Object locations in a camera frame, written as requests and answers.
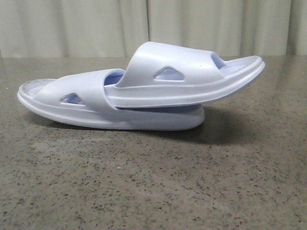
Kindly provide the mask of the light blue slipper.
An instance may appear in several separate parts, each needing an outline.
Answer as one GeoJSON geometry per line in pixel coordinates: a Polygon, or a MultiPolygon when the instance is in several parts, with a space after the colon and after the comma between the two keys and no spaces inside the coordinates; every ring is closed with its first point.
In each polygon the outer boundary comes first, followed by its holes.
{"type": "Polygon", "coordinates": [[[105,91],[110,102],[121,108],[201,104],[243,88],[264,66],[258,56],[225,61],[212,51],[146,42],[121,79],[105,91]]]}
{"type": "Polygon", "coordinates": [[[20,86],[17,97],[32,112],[69,125],[131,130],[187,130],[204,119],[201,105],[151,109],[119,109],[106,88],[119,81],[123,69],[106,69],[37,79],[20,86]]]}

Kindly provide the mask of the grey-white curtain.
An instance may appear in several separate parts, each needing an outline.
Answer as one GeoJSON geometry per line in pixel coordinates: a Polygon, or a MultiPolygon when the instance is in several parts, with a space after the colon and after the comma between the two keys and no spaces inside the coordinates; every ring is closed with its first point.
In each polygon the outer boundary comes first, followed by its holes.
{"type": "Polygon", "coordinates": [[[304,0],[3,0],[5,58],[129,57],[156,41],[222,56],[304,55],[304,0]]]}

